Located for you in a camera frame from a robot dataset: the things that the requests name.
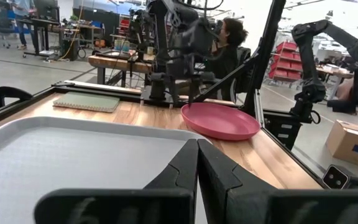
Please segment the concrete floor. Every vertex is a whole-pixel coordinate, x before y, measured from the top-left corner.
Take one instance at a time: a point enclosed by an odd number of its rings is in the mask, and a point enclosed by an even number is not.
[[[0,86],[14,86],[34,94],[61,80],[75,78],[85,82],[96,75],[93,67],[86,62],[45,63],[38,57],[22,58],[22,52],[16,50],[18,40],[12,39],[10,42],[11,49],[0,45]],[[261,89],[262,105],[267,109],[289,111],[297,92],[285,87],[264,85]],[[315,105],[314,109],[321,115],[321,123],[302,126],[293,148],[294,154],[321,177],[330,164],[347,167],[358,176],[357,165],[332,158],[324,148],[336,119],[358,124],[358,115],[333,113],[325,105]]]

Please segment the wooden tabletop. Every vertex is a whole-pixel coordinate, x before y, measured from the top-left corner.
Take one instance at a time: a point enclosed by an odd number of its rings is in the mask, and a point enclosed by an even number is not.
[[[328,73],[330,75],[335,75],[335,76],[338,76],[341,78],[353,78],[353,76],[354,76],[354,74],[352,74],[352,73],[333,72],[333,71],[325,70],[323,68],[318,68],[318,67],[316,67],[316,69],[318,72]]]
[[[88,62],[94,67],[102,68],[115,68],[118,70],[128,71],[130,69],[130,63],[127,60],[107,58],[100,56],[89,56]],[[135,62],[132,67],[133,72],[149,73],[152,69],[152,65],[147,62]]]
[[[110,34],[111,37],[117,37],[117,38],[122,38],[122,39],[125,39],[126,36],[123,36],[123,35],[116,35],[116,34]]]
[[[115,122],[165,129],[190,130],[179,109],[141,106],[122,101],[113,113],[53,107],[62,94],[53,93],[22,111],[0,121],[0,126],[15,119],[54,116]],[[320,189],[321,187],[283,151],[266,133],[259,131],[248,141],[210,139],[227,156],[257,177],[280,189]]]
[[[74,24],[74,27],[85,28],[85,29],[101,29],[100,27],[94,25],[86,25],[86,24]]]

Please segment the wire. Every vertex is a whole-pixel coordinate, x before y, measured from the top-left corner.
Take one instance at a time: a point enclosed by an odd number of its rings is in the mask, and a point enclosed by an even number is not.
[[[208,3],[208,0],[205,0],[205,5],[204,5],[204,18],[206,19],[206,5]]]
[[[317,121],[313,118],[313,116],[311,115],[312,113],[314,113],[315,115],[317,115]],[[321,117],[320,114],[317,113],[317,111],[312,110],[310,111],[310,119],[312,122],[314,122],[314,124],[319,124],[321,122]]]
[[[136,85],[135,85],[135,88],[137,87],[137,85],[139,84],[139,80],[140,79],[143,79],[144,81],[144,78],[140,77],[140,75],[137,75],[137,82],[136,82]]]
[[[84,52],[84,56],[80,56],[80,51],[83,51]],[[77,50],[77,55],[79,56],[79,58],[81,59],[84,59],[86,57],[86,51],[84,48],[80,47],[78,50]]]
[[[120,50],[120,52],[119,52],[118,55],[120,55],[120,54],[122,53],[122,50],[124,49],[125,41],[127,41],[127,37],[128,37],[128,35],[126,35],[124,41],[122,41],[122,43],[121,43],[121,50]],[[112,76],[112,73],[113,73],[114,70],[116,69],[116,65],[117,65],[117,63],[118,63],[118,60],[119,60],[119,58],[117,57],[116,63],[115,63],[114,66],[112,67],[112,70],[111,70],[111,73],[110,73],[110,76],[109,76],[109,79],[108,79],[108,80],[110,80],[110,78],[111,78],[111,76]]]
[[[139,79],[142,79],[144,81],[144,78],[142,78],[140,75],[138,74],[133,74],[133,75],[137,76]]]
[[[192,8],[192,9],[198,9],[198,10],[204,10],[204,11],[207,11],[207,10],[208,10],[208,11],[209,11],[209,10],[215,10],[215,9],[219,8],[219,7],[222,5],[223,0],[221,0],[221,3],[219,3],[217,6],[211,7],[211,8],[193,6],[193,5],[191,5],[191,4],[186,4],[186,3],[181,2],[181,1],[177,1],[177,3],[179,3],[179,4],[183,5],[183,6],[186,6],[186,7],[190,7],[190,8]]]
[[[83,8],[84,8],[84,0],[82,0],[82,3],[81,3],[80,16],[78,16],[77,24],[79,24],[79,22],[80,22]],[[77,36],[77,33],[78,33],[79,30],[80,30],[79,27],[77,27],[77,29],[75,29],[73,39],[71,40],[71,44],[70,44],[70,46],[69,46],[69,48],[68,48],[66,54],[63,55],[63,56],[62,56],[61,58],[59,58],[58,60],[61,60],[61,59],[65,58],[65,57],[68,55],[68,53],[70,52],[71,48],[73,47],[73,44],[74,44],[74,41],[75,41],[75,37]]]

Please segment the gray tray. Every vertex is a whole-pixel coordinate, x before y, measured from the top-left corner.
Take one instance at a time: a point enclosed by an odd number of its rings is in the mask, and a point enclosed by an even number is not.
[[[51,117],[0,127],[0,224],[34,223],[38,199],[61,188],[142,189],[189,131]],[[196,223],[206,223],[200,187]]]

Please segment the black bracket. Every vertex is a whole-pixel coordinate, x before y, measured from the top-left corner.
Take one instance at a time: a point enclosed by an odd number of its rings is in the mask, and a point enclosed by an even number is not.
[[[2,86],[0,87],[0,108],[5,106],[5,98],[18,98],[20,101],[29,100],[32,95],[24,90],[14,87]]]

